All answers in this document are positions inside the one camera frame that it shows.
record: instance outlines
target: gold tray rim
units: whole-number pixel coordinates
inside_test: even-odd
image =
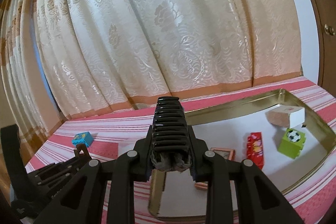
[[[215,106],[210,106],[210,107],[205,107],[201,109],[196,109],[196,110],[191,110],[191,111],[186,111],[185,112],[185,117],[187,120],[188,125],[197,125],[197,124],[205,124],[205,123],[210,123],[210,122],[216,122],[216,121],[223,121],[226,119],[231,119],[235,117],[230,117],[230,118],[224,118],[224,119],[217,119],[216,117],[213,118],[207,118],[206,121],[200,119],[200,115],[207,115],[208,113],[212,112],[220,112],[223,110],[227,109],[232,109],[237,106],[244,106],[246,104],[256,104],[258,105],[258,102],[264,99],[270,99],[270,101],[273,101],[272,105],[267,105],[265,106],[259,106],[260,109],[255,108],[255,111],[252,111],[249,113],[246,111],[246,113],[243,113],[242,115],[236,116],[236,117],[242,117],[248,114],[255,113],[257,111],[267,109],[268,107],[274,106],[276,104],[288,104],[288,102],[294,103],[296,106],[302,106],[305,108],[305,113],[306,113],[306,122],[307,122],[307,117],[310,119],[315,120],[315,123],[318,127],[323,129],[322,131],[324,132],[324,135],[330,135],[331,138],[333,138],[333,142],[330,144],[330,140],[326,140],[321,142],[318,138],[318,141],[323,145],[323,147],[327,151],[327,155],[312,169],[310,170],[305,176],[300,178],[297,182],[292,184],[291,186],[287,187],[281,193],[283,195],[286,195],[290,193],[291,191],[295,190],[299,185],[307,181],[313,174],[315,174],[318,169],[323,165],[325,160],[329,157],[329,155],[335,150],[336,147],[336,134],[334,131],[327,125],[327,123],[316,113],[314,112],[308,105],[306,105],[303,101],[301,101],[298,97],[295,95],[291,94],[289,91],[285,89],[277,89],[277,90],[272,90],[268,91],[265,93],[257,94],[257,95],[252,95],[250,97],[245,97],[242,99],[234,100],[231,102],[226,102],[223,104],[215,105]],[[312,124],[307,124],[307,128],[310,129],[312,127]],[[166,179],[166,174],[165,172],[161,172],[158,170],[153,170],[152,173],[152,180],[151,180],[151,187],[150,187],[150,199],[148,203],[148,211],[149,213],[155,217],[158,220],[161,221],[168,221],[168,222],[189,222],[189,221],[204,221],[205,220],[205,215],[198,215],[198,216],[178,216],[178,217],[159,217],[157,214],[159,213],[160,210],[160,203],[161,203],[161,197],[162,197],[162,192],[164,191],[164,184],[165,184],[165,179]],[[234,216],[238,216],[238,211],[234,211]]]

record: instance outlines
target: wooden door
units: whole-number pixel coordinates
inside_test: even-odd
[[[336,97],[336,0],[311,2],[320,43],[319,85]]]

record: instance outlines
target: pink striped tablecloth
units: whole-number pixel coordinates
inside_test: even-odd
[[[246,90],[183,102],[184,109],[195,110],[218,105],[263,92],[284,88],[309,105],[323,120],[336,130],[336,99],[321,87],[298,77],[277,83],[261,85]],[[26,170],[31,172],[53,162],[65,161],[74,156],[71,140],[76,133],[89,131],[94,142],[89,147],[92,158],[100,161],[116,159],[131,150],[138,139],[144,138],[152,123],[154,108],[111,113],[65,122],[43,144],[29,161]],[[287,200],[304,219],[306,224],[317,223],[336,197],[336,152],[306,182],[286,195]],[[107,186],[102,223],[106,223]],[[135,222],[139,224],[163,223],[152,217],[147,210],[150,184],[134,183]]]

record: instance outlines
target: floral curtain pattern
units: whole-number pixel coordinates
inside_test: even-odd
[[[2,84],[19,127],[24,163],[63,122],[44,89],[34,56],[31,6],[32,0],[4,0],[0,6]],[[8,196],[9,178],[2,149],[0,153],[0,186]]]
[[[68,118],[300,75],[293,0],[35,0],[33,6],[43,69]]]

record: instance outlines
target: cardboard box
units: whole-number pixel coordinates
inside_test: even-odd
[[[305,108],[282,105],[267,112],[266,117],[271,124],[293,128],[305,122]]]

